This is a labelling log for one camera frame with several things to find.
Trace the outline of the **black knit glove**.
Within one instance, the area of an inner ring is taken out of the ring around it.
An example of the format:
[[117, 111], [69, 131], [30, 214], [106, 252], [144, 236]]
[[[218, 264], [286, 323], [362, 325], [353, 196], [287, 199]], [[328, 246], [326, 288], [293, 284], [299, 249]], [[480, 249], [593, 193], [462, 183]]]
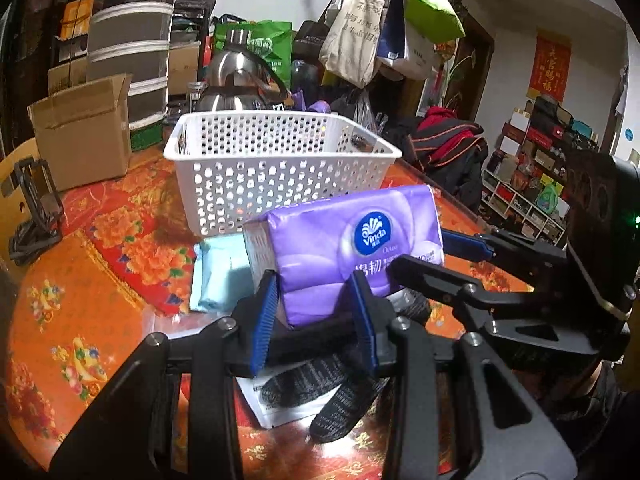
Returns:
[[260, 396], [273, 408], [292, 408], [338, 386], [309, 426], [316, 443], [346, 437], [390, 384], [390, 378], [373, 378], [363, 370], [352, 315], [345, 308], [297, 330], [274, 324], [265, 368], [303, 361], [269, 379]]

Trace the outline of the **white instruction paper sheet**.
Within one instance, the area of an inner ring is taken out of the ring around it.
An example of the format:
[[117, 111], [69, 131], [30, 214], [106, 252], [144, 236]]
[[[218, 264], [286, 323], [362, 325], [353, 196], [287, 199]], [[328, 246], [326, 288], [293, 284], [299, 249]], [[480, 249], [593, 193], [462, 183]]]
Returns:
[[288, 424], [289, 422], [297, 422], [308, 417], [314, 417], [320, 413], [322, 408], [337, 393], [338, 386], [327, 391], [322, 396], [316, 396], [309, 402], [297, 402], [292, 408], [273, 408], [265, 404], [260, 396], [262, 387], [274, 376], [285, 373], [288, 370], [301, 367], [306, 361], [265, 368], [255, 378], [235, 378], [235, 382], [242, 392], [242, 396], [253, 415], [257, 419], [258, 425], [264, 429], [272, 429]]

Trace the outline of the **light blue wet wipes pack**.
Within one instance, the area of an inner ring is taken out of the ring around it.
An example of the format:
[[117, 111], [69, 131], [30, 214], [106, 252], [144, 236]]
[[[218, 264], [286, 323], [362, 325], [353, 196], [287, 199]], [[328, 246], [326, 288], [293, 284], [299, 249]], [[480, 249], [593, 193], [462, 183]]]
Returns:
[[191, 312], [228, 314], [240, 299], [254, 292], [241, 233], [204, 238], [193, 249]]

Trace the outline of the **purple tissue pack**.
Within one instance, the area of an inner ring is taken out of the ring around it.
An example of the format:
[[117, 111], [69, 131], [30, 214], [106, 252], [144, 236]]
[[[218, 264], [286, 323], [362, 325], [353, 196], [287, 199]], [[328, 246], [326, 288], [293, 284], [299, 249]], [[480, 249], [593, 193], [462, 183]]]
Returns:
[[386, 272], [397, 257], [445, 261], [434, 193], [425, 184], [273, 209], [246, 222], [243, 237], [254, 281], [267, 270], [278, 274], [277, 318], [288, 328], [341, 309], [352, 272], [385, 297], [398, 289]]

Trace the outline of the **white perforated plastic basket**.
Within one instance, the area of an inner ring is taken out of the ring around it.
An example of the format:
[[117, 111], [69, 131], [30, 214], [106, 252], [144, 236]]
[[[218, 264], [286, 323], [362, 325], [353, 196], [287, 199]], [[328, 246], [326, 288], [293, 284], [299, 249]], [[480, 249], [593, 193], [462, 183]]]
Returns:
[[376, 190], [401, 152], [337, 114], [225, 110], [180, 117], [164, 148], [199, 237], [274, 208]]

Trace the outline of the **red black striped jacket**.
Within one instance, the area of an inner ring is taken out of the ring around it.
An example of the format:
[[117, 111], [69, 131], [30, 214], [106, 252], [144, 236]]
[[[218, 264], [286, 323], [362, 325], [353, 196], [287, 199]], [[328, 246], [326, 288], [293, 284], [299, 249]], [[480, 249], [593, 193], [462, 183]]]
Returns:
[[488, 156], [484, 129], [459, 119], [449, 108], [432, 106], [415, 117], [402, 141], [406, 161], [469, 211], [482, 200], [482, 169]]

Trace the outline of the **white hanging tote bag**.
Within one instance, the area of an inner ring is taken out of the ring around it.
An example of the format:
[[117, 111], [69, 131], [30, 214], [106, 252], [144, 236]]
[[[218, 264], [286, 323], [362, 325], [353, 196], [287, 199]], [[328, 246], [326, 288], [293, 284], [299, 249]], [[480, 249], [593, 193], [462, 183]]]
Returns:
[[378, 60], [401, 76], [425, 80], [434, 65], [434, 47], [405, 16], [404, 0], [390, 0], [378, 40]]

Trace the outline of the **purple plastic watering cup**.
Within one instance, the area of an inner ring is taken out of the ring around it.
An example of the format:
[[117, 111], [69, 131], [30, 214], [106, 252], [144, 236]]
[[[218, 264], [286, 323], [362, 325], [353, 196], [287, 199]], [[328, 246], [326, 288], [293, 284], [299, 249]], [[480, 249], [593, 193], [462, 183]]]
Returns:
[[318, 114], [330, 114], [331, 113], [331, 105], [323, 100], [314, 101], [311, 104], [308, 104], [305, 100], [305, 95], [303, 90], [298, 90], [291, 94], [291, 98], [293, 100], [294, 110], [298, 110], [299, 112], [308, 112], [308, 113], [318, 113]]

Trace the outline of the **lime green hanging bag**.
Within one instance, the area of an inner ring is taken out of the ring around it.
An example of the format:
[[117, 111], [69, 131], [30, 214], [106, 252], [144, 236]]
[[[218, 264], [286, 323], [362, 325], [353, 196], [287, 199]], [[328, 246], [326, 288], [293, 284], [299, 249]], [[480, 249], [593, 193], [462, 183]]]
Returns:
[[404, 0], [406, 21], [432, 44], [465, 36], [463, 25], [449, 0]]

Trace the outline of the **beige canvas tote bag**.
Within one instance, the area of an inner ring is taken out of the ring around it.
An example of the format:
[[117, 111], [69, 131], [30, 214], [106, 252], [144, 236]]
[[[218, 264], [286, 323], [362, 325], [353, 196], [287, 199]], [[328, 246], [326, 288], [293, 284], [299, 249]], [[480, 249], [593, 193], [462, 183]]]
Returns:
[[388, 0], [340, 0], [319, 61], [331, 74], [363, 89], [376, 72], [378, 40]]

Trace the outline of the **wooden chair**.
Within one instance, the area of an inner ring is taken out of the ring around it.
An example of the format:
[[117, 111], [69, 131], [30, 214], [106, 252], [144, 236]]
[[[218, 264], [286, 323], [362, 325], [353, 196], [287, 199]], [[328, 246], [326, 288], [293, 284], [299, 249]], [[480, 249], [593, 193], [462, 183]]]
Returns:
[[14, 166], [22, 159], [39, 157], [35, 139], [22, 143], [1, 161], [1, 262], [14, 281], [21, 281], [25, 269], [16, 266], [9, 257], [9, 241], [17, 227], [30, 218], [24, 194], [14, 174]]

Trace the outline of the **brown cardboard box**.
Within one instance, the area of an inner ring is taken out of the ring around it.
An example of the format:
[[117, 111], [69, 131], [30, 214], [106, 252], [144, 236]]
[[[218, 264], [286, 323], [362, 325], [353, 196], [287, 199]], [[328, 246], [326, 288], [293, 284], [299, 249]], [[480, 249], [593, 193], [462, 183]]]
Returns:
[[129, 74], [80, 84], [29, 105], [38, 152], [60, 191], [124, 176], [131, 140]]

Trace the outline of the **stainless steel kettle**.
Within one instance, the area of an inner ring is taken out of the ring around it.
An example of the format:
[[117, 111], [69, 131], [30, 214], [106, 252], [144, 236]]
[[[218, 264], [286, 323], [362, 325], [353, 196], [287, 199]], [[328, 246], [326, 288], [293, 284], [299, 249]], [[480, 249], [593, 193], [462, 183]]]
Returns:
[[250, 32], [229, 29], [222, 50], [207, 67], [206, 85], [195, 104], [197, 112], [270, 110], [290, 92], [271, 66], [248, 47]]

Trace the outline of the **grey plastic drawer tower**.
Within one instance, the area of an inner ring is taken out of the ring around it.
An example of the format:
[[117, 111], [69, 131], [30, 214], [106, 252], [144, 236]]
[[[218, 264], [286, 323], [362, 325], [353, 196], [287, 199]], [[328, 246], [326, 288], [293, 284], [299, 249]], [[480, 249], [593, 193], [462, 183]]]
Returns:
[[129, 128], [160, 122], [168, 100], [168, 56], [176, 0], [94, 0], [86, 77], [131, 76]]

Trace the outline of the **red wall banner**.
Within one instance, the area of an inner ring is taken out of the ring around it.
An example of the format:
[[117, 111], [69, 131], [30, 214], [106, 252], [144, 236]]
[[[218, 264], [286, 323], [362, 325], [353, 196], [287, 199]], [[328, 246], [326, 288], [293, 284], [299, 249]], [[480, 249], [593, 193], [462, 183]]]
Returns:
[[536, 49], [526, 96], [551, 96], [562, 103], [570, 71], [572, 44], [570, 40], [540, 32], [536, 37]]

